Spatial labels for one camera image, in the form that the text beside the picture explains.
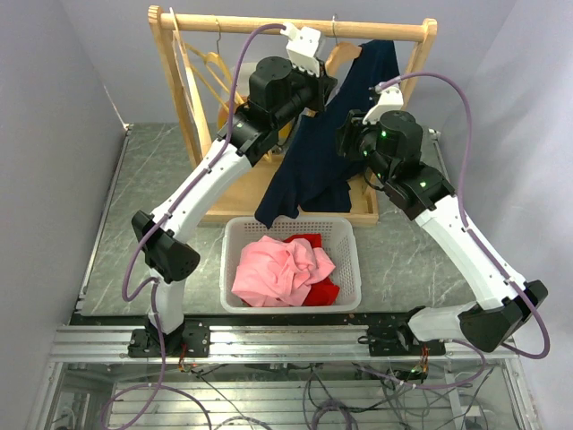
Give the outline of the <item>brown wooden hanger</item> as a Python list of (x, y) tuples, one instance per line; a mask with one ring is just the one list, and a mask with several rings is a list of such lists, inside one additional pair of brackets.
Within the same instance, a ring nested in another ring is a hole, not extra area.
[(339, 41), (336, 33), (337, 15), (334, 14), (331, 19), (332, 37), (336, 45), (331, 50), (328, 59), (325, 62), (325, 71), (328, 76), (334, 77), (340, 66), (353, 62), (362, 53), (362, 48), (346, 41)]

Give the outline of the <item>navy blue t shirt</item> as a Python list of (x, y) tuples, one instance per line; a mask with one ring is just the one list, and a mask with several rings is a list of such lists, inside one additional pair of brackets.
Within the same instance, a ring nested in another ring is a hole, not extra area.
[(364, 171), (364, 163), (337, 155), (335, 133), (350, 110), (370, 109), (372, 86), (399, 75), (392, 41), (371, 40), (361, 49), (326, 110), (299, 120), (295, 137), (254, 212), (254, 218), (266, 227), (279, 216), (295, 219), (299, 211), (351, 210), (347, 181)]

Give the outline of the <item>yellow wooden hanger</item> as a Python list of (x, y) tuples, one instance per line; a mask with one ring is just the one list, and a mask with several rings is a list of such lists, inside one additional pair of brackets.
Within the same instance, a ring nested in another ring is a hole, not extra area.
[(219, 90), (216, 90), (210, 82), (198, 71), (194, 71), (201, 82), (206, 86), (208, 91), (214, 97), (214, 99), (219, 103), (225, 112), (228, 112), (228, 101), (222, 99), (223, 95), (231, 95), (231, 85), (233, 77), (230, 73), (227, 64), (225, 63), (223, 57), (220, 55), (219, 51), (219, 41), (221, 39), (221, 32), (218, 33), (218, 39), (216, 41), (216, 52), (203, 53), (198, 48), (192, 46), (188, 42), (184, 42), (184, 47), (188, 52), (196, 55), (203, 62), (206, 71), (210, 74), (212, 81), (218, 84)]

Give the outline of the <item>light wooden hanger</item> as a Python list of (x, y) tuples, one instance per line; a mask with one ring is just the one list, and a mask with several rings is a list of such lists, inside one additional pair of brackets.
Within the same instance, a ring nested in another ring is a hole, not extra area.
[(201, 155), (205, 156), (209, 152), (212, 143), (207, 118), (203, 110), (201, 95), (197, 88), (195, 75), (193, 74), (194, 67), (189, 59), (188, 50), (184, 45), (184, 40), (181, 35), (181, 31), (179, 30), (175, 11), (170, 7), (169, 12), (175, 26), (174, 35), (176, 44), (184, 64), (184, 96), (188, 108), (190, 109), (193, 123), (197, 129), (199, 144), (201, 146)]

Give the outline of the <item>red t shirt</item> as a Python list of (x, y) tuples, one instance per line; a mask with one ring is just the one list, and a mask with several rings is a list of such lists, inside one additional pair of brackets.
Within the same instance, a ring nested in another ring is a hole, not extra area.
[(292, 235), (283, 240), (284, 243), (291, 243), (293, 241), (307, 241), (313, 250), (315, 260), (318, 265), (328, 264), (331, 269), (328, 275), (323, 275), (323, 270), (320, 274), (315, 275), (313, 278), (315, 282), (310, 284), (310, 290), (303, 301), (303, 306), (331, 306), (334, 305), (338, 297), (340, 287), (332, 282), (329, 275), (334, 271), (336, 266), (331, 259), (326, 255), (322, 248), (321, 234), (302, 234)]

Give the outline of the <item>pink t shirt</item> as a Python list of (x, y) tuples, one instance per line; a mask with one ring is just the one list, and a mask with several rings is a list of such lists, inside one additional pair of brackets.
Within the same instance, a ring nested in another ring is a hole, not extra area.
[(241, 251), (232, 293), (250, 307), (301, 307), (313, 278), (330, 273), (318, 265), (309, 243), (263, 236)]

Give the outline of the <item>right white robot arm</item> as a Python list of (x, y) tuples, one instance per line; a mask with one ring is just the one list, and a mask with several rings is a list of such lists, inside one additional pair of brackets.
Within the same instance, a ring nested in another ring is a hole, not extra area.
[(396, 330), (396, 347), (411, 355), (430, 340), (464, 340), (482, 352), (506, 347), (507, 339), (530, 318), (548, 290), (526, 280), (505, 262), (461, 210), (449, 180), (421, 160), (423, 129), (405, 111), (390, 110), (371, 120), (352, 109), (336, 131), (339, 155), (365, 163), (381, 190), (425, 231), (455, 264), (474, 301), (411, 311)]

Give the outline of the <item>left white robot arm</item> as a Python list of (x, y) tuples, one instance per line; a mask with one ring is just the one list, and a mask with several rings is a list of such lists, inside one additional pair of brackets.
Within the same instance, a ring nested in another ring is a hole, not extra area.
[(150, 344), (159, 354), (172, 356), (182, 347), (185, 280), (200, 261), (187, 244), (190, 234), (230, 185), (278, 143), (287, 123), (307, 108), (325, 108), (336, 83), (315, 57), (299, 62), (278, 56), (262, 59), (249, 78), (247, 101), (200, 165), (151, 214), (138, 211), (133, 216), (137, 249), (158, 285), (149, 320), (155, 329)]

